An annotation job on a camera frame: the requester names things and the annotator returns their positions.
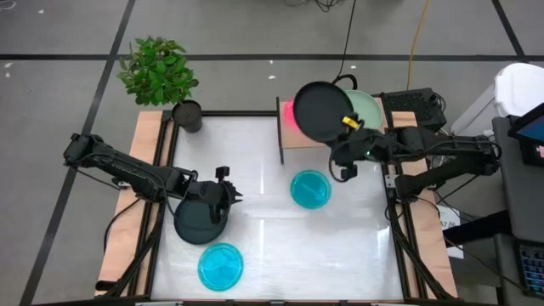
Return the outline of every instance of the green plant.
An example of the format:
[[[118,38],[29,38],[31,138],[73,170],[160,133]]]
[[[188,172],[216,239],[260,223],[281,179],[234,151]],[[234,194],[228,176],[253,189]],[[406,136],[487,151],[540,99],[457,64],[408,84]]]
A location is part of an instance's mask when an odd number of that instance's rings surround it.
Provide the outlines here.
[[[127,94],[136,94],[137,105],[176,104],[191,97],[190,89],[198,85],[194,73],[185,64],[185,50],[173,40],[161,37],[136,39],[139,50],[119,59],[122,71],[117,77]]]

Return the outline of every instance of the black pot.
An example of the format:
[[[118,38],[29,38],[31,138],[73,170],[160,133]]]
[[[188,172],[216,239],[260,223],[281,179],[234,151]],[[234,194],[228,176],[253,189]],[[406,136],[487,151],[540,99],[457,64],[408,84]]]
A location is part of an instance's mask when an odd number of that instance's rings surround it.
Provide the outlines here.
[[[185,100],[173,107],[172,119],[185,132],[198,132],[202,128],[202,108],[196,101]]]

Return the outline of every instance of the green bowl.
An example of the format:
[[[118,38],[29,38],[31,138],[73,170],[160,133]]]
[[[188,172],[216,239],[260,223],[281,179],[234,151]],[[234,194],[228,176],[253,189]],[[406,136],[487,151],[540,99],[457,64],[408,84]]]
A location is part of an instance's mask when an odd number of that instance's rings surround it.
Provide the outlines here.
[[[368,93],[360,90],[344,90],[354,106],[359,119],[365,121],[364,128],[379,128],[382,126],[383,116],[380,105]]]

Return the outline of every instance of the computer monitor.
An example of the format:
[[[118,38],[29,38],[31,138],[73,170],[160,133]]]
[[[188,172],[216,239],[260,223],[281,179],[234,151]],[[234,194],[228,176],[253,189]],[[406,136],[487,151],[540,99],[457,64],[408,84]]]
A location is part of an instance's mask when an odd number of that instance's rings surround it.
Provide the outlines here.
[[[533,145],[544,145],[544,103],[518,118],[508,131],[508,136]]]

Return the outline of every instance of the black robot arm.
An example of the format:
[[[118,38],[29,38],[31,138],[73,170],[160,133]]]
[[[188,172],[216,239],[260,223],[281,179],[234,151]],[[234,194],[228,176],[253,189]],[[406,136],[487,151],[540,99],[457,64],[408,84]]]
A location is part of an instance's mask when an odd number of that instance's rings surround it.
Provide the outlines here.
[[[156,167],[104,143],[98,135],[73,134],[64,152],[65,165],[69,167],[96,167],[117,179],[130,183],[136,196],[147,201],[163,201],[166,196],[193,200],[210,207],[210,217],[218,223],[221,210],[236,203],[235,187],[224,177],[228,167],[216,169],[218,182],[196,181],[196,171],[179,167]]]
[[[501,154],[498,145],[485,136],[442,136],[419,127],[398,127],[386,133],[360,128],[328,145],[332,149],[331,160],[344,167],[341,181],[357,175],[355,161],[370,160],[389,164],[414,162],[425,156],[456,157],[440,167],[415,176],[388,177],[388,184],[395,187],[401,200],[410,200],[410,195],[419,195],[428,186],[440,187],[446,180],[465,173],[491,175],[499,167],[496,154]]]

